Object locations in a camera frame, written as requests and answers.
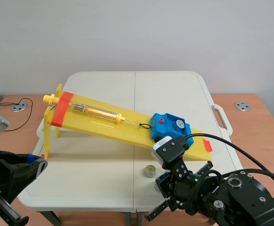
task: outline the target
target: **table handle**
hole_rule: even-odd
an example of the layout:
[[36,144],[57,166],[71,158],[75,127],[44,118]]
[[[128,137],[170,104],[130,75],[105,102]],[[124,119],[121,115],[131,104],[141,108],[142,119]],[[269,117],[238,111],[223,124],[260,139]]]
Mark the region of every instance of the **table handle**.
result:
[[226,129],[228,136],[230,137],[233,134],[233,128],[232,128],[232,126],[231,126],[231,124],[229,122],[229,119],[227,119],[225,111],[222,109],[221,106],[216,105],[216,104],[214,104],[214,106],[212,107],[212,109],[214,111],[216,111],[217,114],[219,115],[221,123],[224,126],[224,128]]

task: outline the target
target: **black string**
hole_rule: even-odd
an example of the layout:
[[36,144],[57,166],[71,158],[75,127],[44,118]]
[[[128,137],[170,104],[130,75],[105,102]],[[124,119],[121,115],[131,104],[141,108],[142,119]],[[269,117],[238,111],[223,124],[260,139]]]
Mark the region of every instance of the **black string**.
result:
[[146,124],[146,123],[140,123],[139,126],[142,126],[145,129],[150,129],[151,128],[151,125]]
[[27,122],[28,122],[28,120],[30,119],[30,117],[31,117],[31,113],[32,113],[32,106],[33,106],[33,101],[31,100],[31,99],[29,99],[29,98],[22,98],[21,100],[24,100],[24,99],[26,99],[26,100],[30,100],[31,101],[31,108],[30,108],[30,114],[29,114],[29,116],[28,116],[28,119],[26,120],[26,122],[24,122],[24,124],[22,125],[22,126],[19,126],[18,128],[16,128],[16,129],[10,129],[10,130],[5,130],[4,132],[11,132],[11,131],[15,131],[15,130],[17,130],[17,129],[19,129],[19,128],[21,128],[21,127],[23,127]]
[[18,105],[18,104],[17,103],[11,103],[11,102],[0,103],[0,106],[9,106],[9,105]]
[[15,130],[17,130],[17,129],[19,129],[19,128],[21,128],[21,127],[23,127],[27,122],[28,122],[28,120],[30,119],[30,117],[31,117],[31,113],[32,113],[32,106],[33,106],[33,101],[31,100],[31,99],[29,99],[29,98],[22,98],[18,103],[11,103],[11,102],[3,102],[3,103],[0,103],[0,106],[9,106],[9,105],[19,105],[20,104],[20,102],[22,101],[22,100],[24,100],[24,99],[26,99],[26,100],[30,100],[31,101],[31,109],[30,109],[30,114],[29,114],[29,116],[28,116],[28,119],[26,120],[26,122],[22,125],[22,126],[19,126],[18,128],[16,128],[16,129],[9,129],[9,130],[5,130],[4,132],[11,132],[11,131],[15,131]]

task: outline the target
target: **small cylindrical weight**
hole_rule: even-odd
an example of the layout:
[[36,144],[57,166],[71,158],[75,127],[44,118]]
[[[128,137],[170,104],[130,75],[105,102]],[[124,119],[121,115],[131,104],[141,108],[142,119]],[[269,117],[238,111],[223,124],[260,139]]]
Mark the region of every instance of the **small cylindrical weight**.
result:
[[156,168],[153,165],[146,166],[144,171],[145,171],[145,175],[148,178],[152,178],[156,174]]

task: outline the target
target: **blue component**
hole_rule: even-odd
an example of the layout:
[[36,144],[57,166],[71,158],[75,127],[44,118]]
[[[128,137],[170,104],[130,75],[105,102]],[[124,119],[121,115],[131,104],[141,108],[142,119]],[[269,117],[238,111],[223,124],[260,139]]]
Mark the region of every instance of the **blue component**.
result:
[[[171,136],[173,139],[176,139],[191,134],[190,125],[185,123],[184,119],[172,114],[155,113],[150,119],[150,125],[152,139],[156,137],[164,138],[165,136]],[[189,138],[186,145],[191,147],[193,142],[193,138]]]
[[26,163],[30,164],[30,163],[33,163],[34,161],[35,161],[34,155],[28,154]]

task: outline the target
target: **blue toy car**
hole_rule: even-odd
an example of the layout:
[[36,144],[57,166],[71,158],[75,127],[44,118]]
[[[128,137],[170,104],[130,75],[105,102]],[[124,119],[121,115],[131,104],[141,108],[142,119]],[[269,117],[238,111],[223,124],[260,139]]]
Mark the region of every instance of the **blue toy car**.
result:
[[[171,136],[173,139],[191,134],[191,128],[185,120],[172,114],[154,114],[150,119],[151,138],[155,142],[165,136]],[[189,138],[184,145],[185,150],[193,144],[193,138]]]

